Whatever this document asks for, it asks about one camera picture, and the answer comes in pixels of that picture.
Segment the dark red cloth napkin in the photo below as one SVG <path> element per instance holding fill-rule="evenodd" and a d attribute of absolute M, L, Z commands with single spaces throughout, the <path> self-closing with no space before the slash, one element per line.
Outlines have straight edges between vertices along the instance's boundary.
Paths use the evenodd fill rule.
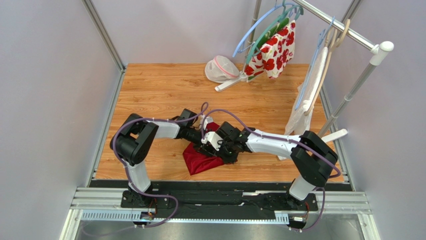
<path fill-rule="evenodd" d="M 190 142 L 182 153 L 184 162 L 191 176 L 225 164 L 222 158 L 218 156 L 205 156 L 196 152 L 194 147 L 195 145 Z"/>

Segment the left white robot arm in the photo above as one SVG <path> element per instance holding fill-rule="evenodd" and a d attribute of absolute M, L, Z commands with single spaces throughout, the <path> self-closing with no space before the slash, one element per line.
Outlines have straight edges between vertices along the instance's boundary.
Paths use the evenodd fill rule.
<path fill-rule="evenodd" d="M 148 177 L 145 158 L 155 139 L 184 139 L 190 143 L 201 142 L 201 132 L 193 125 L 205 111 L 194 113 L 184 109 L 179 116 L 172 119 L 143 118 L 132 113 L 116 132 L 110 142 L 110 148 L 123 163 L 128 179 L 129 196 L 148 203 L 154 196 L 146 193 L 152 189 Z"/>

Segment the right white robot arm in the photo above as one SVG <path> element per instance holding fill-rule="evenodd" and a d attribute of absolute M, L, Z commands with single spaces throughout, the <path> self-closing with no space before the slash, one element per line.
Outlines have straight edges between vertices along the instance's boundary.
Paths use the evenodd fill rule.
<path fill-rule="evenodd" d="M 301 135 L 267 133 L 253 127 L 239 130 L 224 122 L 217 130 L 208 131 L 195 144 L 195 150 L 224 163 L 234 163 L 239 153 L 267 153 L 292 160 L 299 176 L 287 193 L 303 201 L 314 189 L 323 188 L 334 177 L 338 155 L 316 133 L 306 130 Z"/>

